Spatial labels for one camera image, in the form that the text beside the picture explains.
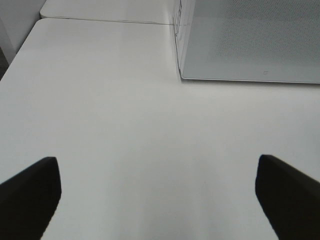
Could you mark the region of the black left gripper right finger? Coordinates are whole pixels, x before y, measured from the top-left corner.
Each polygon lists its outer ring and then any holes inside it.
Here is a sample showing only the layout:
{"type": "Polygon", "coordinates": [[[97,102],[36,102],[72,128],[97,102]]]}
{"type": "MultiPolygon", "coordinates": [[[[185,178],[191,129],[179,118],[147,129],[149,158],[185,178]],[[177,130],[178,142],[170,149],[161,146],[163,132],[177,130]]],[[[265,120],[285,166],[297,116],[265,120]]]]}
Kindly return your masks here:
{"type": "Polygon", "coordinates": [[[255,195],[280,240],[320,238],[320,183],[281,159],[259,157],[255,195]]]}

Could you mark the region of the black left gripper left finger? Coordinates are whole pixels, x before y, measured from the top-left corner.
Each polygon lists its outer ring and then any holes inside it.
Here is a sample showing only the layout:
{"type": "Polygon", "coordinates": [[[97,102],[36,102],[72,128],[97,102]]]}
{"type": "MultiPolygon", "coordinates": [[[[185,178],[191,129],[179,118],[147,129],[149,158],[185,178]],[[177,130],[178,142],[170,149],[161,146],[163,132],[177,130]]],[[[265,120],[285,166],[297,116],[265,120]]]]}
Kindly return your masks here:
{"type": "Polygon", "coordinates": [[[45,157],[0,185],[0,238],[39,240],[62,195],[55,157],[45,157]]]}

